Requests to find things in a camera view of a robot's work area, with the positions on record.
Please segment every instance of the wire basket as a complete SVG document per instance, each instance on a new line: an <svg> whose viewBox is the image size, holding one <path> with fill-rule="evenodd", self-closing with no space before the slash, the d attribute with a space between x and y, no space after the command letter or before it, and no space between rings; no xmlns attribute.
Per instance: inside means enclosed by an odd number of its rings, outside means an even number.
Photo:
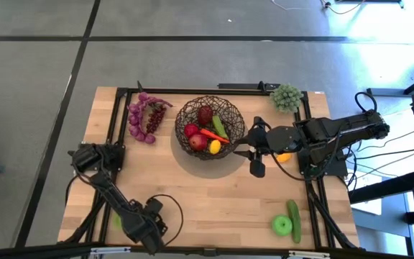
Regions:
<svg viewBox="0 0 414 259"><path fill-rule="evenodd" d="M202 106L210 106L213 115L218 115L221 123L224 126L225 132L229 137L229 144L221 143L221 149L215 155L212 155L208 150L194 151L190 147L188 138L185 136L185 126L187 124L195 124L199 128L204 128L211 132L215 132L212 122L207 125L200 125L198 122L198 110ZM235 142L244 136L245 123L239 110L228 100L219 98L217 96L203 96L189 101L178 112L175 119L175 135L181 148L189 155L193 155L201 160L213 160L226 157L229 153L234 151L237 147Z"/></svg>

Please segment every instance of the wooden table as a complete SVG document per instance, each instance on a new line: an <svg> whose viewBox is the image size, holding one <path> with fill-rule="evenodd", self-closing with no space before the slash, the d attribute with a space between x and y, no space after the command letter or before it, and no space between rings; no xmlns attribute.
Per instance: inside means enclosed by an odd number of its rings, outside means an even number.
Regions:
<svg viewBox="0 0 414 259"><path fill-rule="evenodd" d="M109 127L116 88L98 87L88 120L84 141L104 143ZM154 194L169 194L176 198L185 215L183 229L178 238L170 244L173 247L227 247L255 249L313 249L314 241L308 213L308 200L303 182L294 181L286 176L269 157L263 157L266 176L255 178L249 173L249 161L230 154L227 169L223 164L211 164L211 173L224 170L222 176L206 177L208 171L196 171L194 157L180 153L181 148L174 135L175 117L181 107L200 95L191 94L151 94L174 105L167 110L165 119L156 131L157 140L153 145L137 142L126 131L124 144L126 157L116 185L128 199L142 203ZM254 116L261 116L272 127L292 125L293 114L275 111L267 96L220 96L228 99L241 112L248 127ZM308 92L310 110L313 117L329 117L326 96L321 92ZM137 95L132 95L132 103ZM118 118L124 110L121 103ZM300 177L298 160L282 164L287 171ZM325 177L326 195L331 216L340 229L356 245L356 227L352 217L345 185L336 177ZM58 240L70 237L74 229L82 222L91 209L94 190L80 181L71 186L68 204L65 208L63 223ZM180 212L176 205L165 197L161 215L169 230L164 240L171 239L180 226ZM272 218L278 214L287 214L286 201L294 199L300 208L302 239L295 244L291 236L278 237L271 228ZM110 245L134 245L120 227L113 223L111 213L106 243ZM322 245L326 245L323 221L318 215ZM93 240L98 239L101 215L98 216Z"/></svg>

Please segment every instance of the green cucumber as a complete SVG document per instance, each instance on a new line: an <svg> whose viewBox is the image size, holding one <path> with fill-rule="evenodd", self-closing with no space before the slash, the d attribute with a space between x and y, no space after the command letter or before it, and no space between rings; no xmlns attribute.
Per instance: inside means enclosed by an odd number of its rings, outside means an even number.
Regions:
<svg viewBox="0 0 414 259"><path fill-rule="evenodd" d="M213 126L215 127L216 133L224 139L229 140L228 135L226 134L226 131L224 131L224 127L221 123L220 116L215 115L212 117Z"/></svg>
<svg viewBox="0 0 414 259"><path fill-rule="evenodd" d="M288 216L292 220L293 229L292 229L292 238L293 242L299 244L301 241L301 219L300 212L298 211L298 205L295 201L287 201Z"/></svg>

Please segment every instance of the yellow lemon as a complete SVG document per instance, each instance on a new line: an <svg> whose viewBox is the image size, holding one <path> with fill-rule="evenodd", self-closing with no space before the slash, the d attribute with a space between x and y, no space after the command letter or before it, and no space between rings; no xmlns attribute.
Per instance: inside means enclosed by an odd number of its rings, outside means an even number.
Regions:
<svg viewBox="0 0 414 259"><path fill-rule="evenodd" d="M221 143L218 140L214 140L210 143L210 146L208 147L208 151L210 151L210 154L215 155L216 153L220 152Z"/></svg>
<svg viewBox="0 0 414 259"><path fill-rule="evenodd" d="M277 161L279 161L279 163L284 163L284 162L287 162L291 157L292 157L292 154L283 153L282 155L278 155L276 158L277 158Z"/></svg>

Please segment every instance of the orange carrot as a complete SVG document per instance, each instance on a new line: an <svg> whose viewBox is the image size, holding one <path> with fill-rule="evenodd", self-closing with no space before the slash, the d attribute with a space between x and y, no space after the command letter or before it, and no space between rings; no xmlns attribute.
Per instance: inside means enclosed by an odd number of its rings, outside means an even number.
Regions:
<svg viewBox="0 0 414 259"><path fill-rule="evenodd" d="M201 133L201 134L204 134L204 135L205 135L205 136L207 136L207 137L213 138L213 139L215 139L215 140L220 140L220 142L223 142L223 143L229 143L229 140L225 140L224 138L219 137L219 136L215 135L215 134L214 134L214 133L212 133L212 132L209 132L207 129L201 129L201 130L200 130L200 133Z"/></svg>

